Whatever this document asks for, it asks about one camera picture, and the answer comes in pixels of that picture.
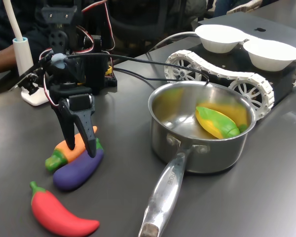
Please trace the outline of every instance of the white bowl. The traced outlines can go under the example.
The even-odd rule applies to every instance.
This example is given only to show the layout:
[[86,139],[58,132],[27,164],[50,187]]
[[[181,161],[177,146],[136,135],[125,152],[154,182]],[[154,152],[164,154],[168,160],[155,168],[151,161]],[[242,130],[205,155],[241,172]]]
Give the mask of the white bowl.
[[296,48],[273,40],[254,39],[243,44],[254,66],[277,72],[296,60]]
[[223,25],[201,25],[195,33],[205,49],[213,53],[228,53],[247,36],[241,30]]

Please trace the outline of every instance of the toy chili pepper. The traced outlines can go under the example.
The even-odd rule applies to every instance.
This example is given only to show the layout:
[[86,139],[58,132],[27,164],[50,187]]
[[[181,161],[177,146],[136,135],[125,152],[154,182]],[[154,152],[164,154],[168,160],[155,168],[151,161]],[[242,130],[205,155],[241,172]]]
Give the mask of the toy chili pepper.
[[31,182],[32,211],[38,222],[49,231],[65,237],[83,237],[94,232],[98,221],[81,219],[70,213],[49,191]]

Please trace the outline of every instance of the white track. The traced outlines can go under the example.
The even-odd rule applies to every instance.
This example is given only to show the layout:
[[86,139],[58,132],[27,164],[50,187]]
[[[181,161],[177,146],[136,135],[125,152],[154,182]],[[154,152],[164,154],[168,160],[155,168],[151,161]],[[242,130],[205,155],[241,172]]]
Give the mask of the white track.
[[[274,105],[274,91],[270,83],[262,76],[256,73],[243,73],[228,71],[205,61],[196,53],[188,50],[180,50],[171,54],[166,61],[167,63],[174,63],[180,65],[183,60],[190,63],[190,67],[194,69],[206,71],[209,74],[215,75],[219,78],[226,78],[232,80],[229,88],[237,89],[244,97],[249,100],[256,109],[258,120],[267,115]],[[201,80],[201,75],[196,74],[195,78],[188,75],[190,72],[185,70],[173,69],[173,67],[165,66],[164,73],[166,79],[177,79],[179,76],[182,80]],[[256,100],[257,96],[261,96],[262,102]]]

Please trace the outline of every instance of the pot handle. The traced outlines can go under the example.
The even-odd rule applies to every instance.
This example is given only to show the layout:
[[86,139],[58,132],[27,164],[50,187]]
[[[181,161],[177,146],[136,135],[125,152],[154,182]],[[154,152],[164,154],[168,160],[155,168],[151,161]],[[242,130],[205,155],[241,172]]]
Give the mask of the pot handle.
[[163,170],[145,210],[138,237],[160,237],[177,202],[187,157],[191,149],[179,148]]

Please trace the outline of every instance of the screw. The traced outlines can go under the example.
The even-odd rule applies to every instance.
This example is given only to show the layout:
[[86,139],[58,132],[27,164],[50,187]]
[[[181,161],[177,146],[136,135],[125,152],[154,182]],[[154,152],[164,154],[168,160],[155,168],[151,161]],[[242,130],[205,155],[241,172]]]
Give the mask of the screw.
[[167,136],[167,142],[171,145],[171,146],[174,146],[175,144],[176,144],[176,139],[173,137],[173,136],[171,136],[171,135],[168,135]]
[[180,152],[180,153],[177,154],[177,156],[180,157],[180,158],[184,158],[185,154],[183,152]]
[[193,145],[196,152],[200,154],[206,154],[209,152],[209,147],[204,145]]

